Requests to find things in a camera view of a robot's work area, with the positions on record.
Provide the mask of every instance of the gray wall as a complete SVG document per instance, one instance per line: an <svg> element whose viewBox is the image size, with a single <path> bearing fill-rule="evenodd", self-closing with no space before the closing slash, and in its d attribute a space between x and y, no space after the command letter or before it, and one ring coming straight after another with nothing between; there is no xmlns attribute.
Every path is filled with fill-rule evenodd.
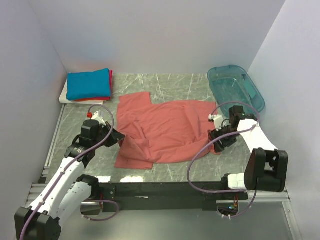
<svg viewBox="0 0 320 240"><path fill-rule="evenodd" d="M42 172L61 105L65 69L27 0L0 7L0 239Z"/></svg>
<svg viewBox="0 0 320 240"><path fill-rule="evenodd" d="M29 0L67 71L249 69L285 0Z"/></svg>
<svg viewBox="0 0 320 240"><path fill-rule="evenodd" d="M250 67L262 128L289 153L287 188L305 240L320 236L320 1L286 0Z"/></svg>

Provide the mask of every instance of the marble tabletop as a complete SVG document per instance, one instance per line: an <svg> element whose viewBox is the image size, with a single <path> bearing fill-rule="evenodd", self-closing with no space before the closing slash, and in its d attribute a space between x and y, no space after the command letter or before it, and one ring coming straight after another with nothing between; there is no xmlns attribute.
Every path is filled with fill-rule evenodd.
<svg viewBox="0 0 320 240"><path fill-rule="evenodd" d="M112 100L105 101L104 105L115 116L116 129L119 96L125 94L147 91L151 93L152 103L155 104L176 100L215 101L205 74L115 74L112 83ZM87 119L88 107L82 104L65 106L56 135L56 145L50 161L47 182L58 170L67 147L80 133L83 121ZM107 113L104 118L111 122ZM110 148L99 148L84 173L98 177L100 182L187 181L187 168L190 162L154 164L150 170L115 168L118 151L118 144ZM197 160L191 170L191 179L193 181L220 181L226 173L243 173L249 157L250 151L243 138L239 136L237 142L223 151L221 155L209 153Z"/></svg>

